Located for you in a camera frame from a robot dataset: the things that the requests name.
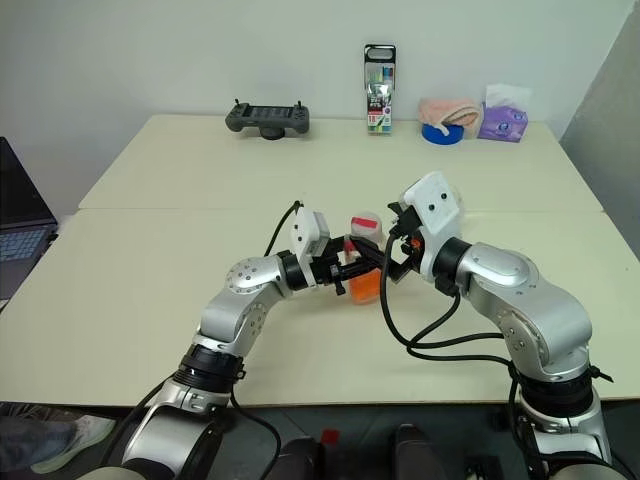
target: robotic arm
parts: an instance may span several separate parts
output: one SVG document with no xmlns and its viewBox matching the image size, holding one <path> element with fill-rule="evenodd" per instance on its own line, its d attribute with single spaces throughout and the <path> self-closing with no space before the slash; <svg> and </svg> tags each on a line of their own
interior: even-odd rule
<svg viewBox="0 0 640 480">
<path fill-rule="evenodd" d="M 524 415 L 516 435 L 532 478 L 556 472 L 554 479 L 573 478 L 560 476 L 568 472 L 555 462 L 567 464 L 563 452 L 586 452 L 610 463 L 600 402 L 591 385 L 597 371 L 588 357 L 591 324 L 580 303 L 544 280 L 527 257 L 459 239 L 460 210 L 439 172 L 412 185 L 390 207 L 398 215 L 390 241 L 401 239 L 407 253 L 402 264 L 386 260 L 392 280 L 413 269 L 443 293 L 459 291 L 504 335 L 512 376 L 521 385 Z M 84 480 L 204 478 L 222 439 L 219 413 L 234 383 L 244 377 L 243 359 L 271 307 L 316 285 L 333 284 L 342 294 L 342 281 L 385 262 L 374 244 L 352 239 L 361 257 L 341 265 L 344 238 L 330 239 L 322 215 L 304 207 L 296 213 L 291 241 L 293 253 L 248 258 L 231 268 L 178 370 L 129 441 L 122 466 L 96 470 Z"/>
</svg>

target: person's foot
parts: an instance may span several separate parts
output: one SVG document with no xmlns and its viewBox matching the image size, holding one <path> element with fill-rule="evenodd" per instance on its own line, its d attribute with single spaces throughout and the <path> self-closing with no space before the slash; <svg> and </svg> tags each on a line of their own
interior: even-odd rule
<svg viewBox="0 0 640 480">
<path fill-rule="evenodd" d="M 113 430 L 116 421 L 85 415 L 73 423 L 76 424 L 77 429 L 69 446 L 62 453 L 49 460 L 34 463 L 31 465 L 31 470 L 35 473 L 50 473 L 62 468 L 82 450 L 104 440 Z"/>
</svg>

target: pink cloth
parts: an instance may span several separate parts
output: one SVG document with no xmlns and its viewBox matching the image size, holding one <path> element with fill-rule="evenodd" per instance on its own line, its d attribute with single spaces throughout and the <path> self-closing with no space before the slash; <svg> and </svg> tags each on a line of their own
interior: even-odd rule
<svg viewBox="0 0 640 480">
<path fill-rule="evenodd" d="M 460 125 L 465 129 L 475 126 L 480 117 L 480 109 L 470 98 L 440 100 L 423 98 L 420 100 L 420 121 L 449 134 L 446 125 Z"/>
</svg>

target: tissue box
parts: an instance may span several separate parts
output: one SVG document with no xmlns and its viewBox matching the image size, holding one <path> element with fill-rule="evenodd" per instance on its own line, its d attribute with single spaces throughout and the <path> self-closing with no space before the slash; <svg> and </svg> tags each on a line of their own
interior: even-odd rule
<svg viewBox="0 0 640 480">
<path fill-rule="evenodd" d="M 484 119 L 478 132 L 478 138 L 502 140 L 503 142 L 519 142 L 524 135 L 529 119 L 526 112 L 513 107 L 487 107 Z"/>
</svg>

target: tissue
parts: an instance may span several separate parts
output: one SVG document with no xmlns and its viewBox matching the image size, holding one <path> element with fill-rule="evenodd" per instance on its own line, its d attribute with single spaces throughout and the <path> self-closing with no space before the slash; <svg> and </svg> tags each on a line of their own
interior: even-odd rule
<svg viewBox="0 0 640 480">
<path fill-rule="evenodd" d="M 527 110 L 531 94 L 530 88 L 501 83 L 488 85 L 478 138 L 519 142 L 529 123 Z"/>
</svg>

